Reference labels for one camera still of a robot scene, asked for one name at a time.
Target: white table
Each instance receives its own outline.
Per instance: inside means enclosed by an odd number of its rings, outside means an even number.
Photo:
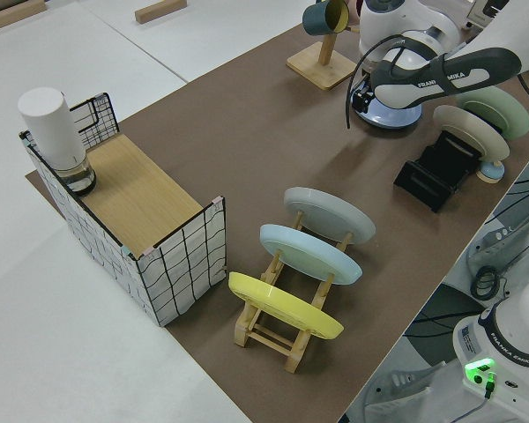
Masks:
[[[108,92],[121,120],[184,85],[78,2],[47,5],[0,29],[0,423],[248,421],[25,179],[26,90]]]
[[[80,0],[118,33],[185,81],[302,22],[310,0],[189,0],[179,11],[140,25],[134,12],[156,0]]]

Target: cream plate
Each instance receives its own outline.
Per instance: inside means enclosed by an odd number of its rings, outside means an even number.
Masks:
[[[350,232],[349,244],[368,241],[376,232],[372,220],[347,201],[312,188],[294,187],[284,193],[284,205],[296,214],[303,212],[302,224],[325,238],[341,242]]]
[[[433,120],[441,130],[478,150],[482,161],[503,160],[510,155],[510,147],[494,128],[462,108],[439,106],[433,113]]]

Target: wooden board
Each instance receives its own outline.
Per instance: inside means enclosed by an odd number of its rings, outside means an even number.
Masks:
[[[88,152],[96,187],[82,201],[135,257],[202,210],[124,134]]]
[[[45,0],[28,0],[0,11],[0,28],[47,10]]]
[[[163,0],[135,11],[135,20],[144,24],[151,20],[168,15],[173,11],[179,11],[186,7],[186,0]]]
[[[321,64],[318,60],[321,46],[321,42],[316,42],[300,53],[289,57],[287,66],[322,90],[331,90],[353,73],[355,63],[337,51],[333,51],[331,60],[327,64]]]

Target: mug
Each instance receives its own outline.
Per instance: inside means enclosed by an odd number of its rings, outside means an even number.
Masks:
[[[349,8],[345,0],[317,0],[303,13],[303,29],[309,35],[340,33],[349,22]]]

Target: light green plate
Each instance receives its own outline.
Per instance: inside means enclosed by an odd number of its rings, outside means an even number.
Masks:
[[[529,114],[523,105],[497,86],[461,93],[457,105],[492,123],[508,141],[529,131]]]

